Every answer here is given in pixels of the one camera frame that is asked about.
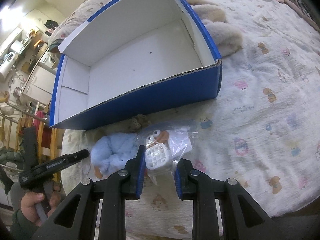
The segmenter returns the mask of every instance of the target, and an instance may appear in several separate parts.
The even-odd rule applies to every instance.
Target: person
[[[50,216],[60,203],[60,187],[53,185],[49,204],[51,210],[48,212]],[[36,211],[35,205],[44,200],[44,193],[35,193],[28,191],[21,199],[21,206],[12,215],[12,225],[10,232],[16,240],[31,240],[33,234],[41,226],[41,221]]]

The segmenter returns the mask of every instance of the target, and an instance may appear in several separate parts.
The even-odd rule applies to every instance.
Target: light blue plush toy
[[[91,163],[98,167],[103,175],[108,176],[123,169],[127,160],[137,155],[136,136],[135,133],[103,136],[92,148]]]

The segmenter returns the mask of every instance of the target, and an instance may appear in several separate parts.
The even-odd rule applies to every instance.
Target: silver bolt
[[[119,170],[119,171],[118,171],[118,174],[119,174],[120,176],[125,176],[125,175],[128,174],[128,171],[127,171],[127,170]]]
[[[192,176],[198,176],[198,175],[200,175],[200,171],[198,171],[198,170],[192,170],[192,171],[190,171],[190,174],[191,174]]]
[[[91,182],[91,179],[89,179],[89,178],[84,178],[81,180],[82,185],[88,185],[88,184],[90,184],[90,182]]]
[[[236,181],[236,179],[234,179],[234,178],[230,178],[230,179],[228,179],[228,183],[229,183],[230,185],[235,185],[235,184],[237,184],[237,181]]]

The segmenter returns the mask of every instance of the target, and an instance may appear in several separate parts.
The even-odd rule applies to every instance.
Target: hand
[[[51,210],[48,212],[48,216],[50,216],[53,211],[56,209],[60,202],[60,190],[59,185],[53,186],[54,191],[52,192],[51,198],[49,200],[49,204],[51,206]],[[41,220],[36,211],[35,204],[40,203],[44,200],[43,193],[35,193],[35,192],[27,192],[23,198],[21,199],[21,212],[25,216],[26,219],[35,223],[38,227],[41,226]]]

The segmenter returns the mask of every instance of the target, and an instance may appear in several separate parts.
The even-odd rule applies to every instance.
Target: transparent plastic packaging
[[[147,173],[155,184],[156,176],[174,174],[182,156],[193,149],[197,133],[194,120],[178,120],[150,125],[137,135],[146,146]]]

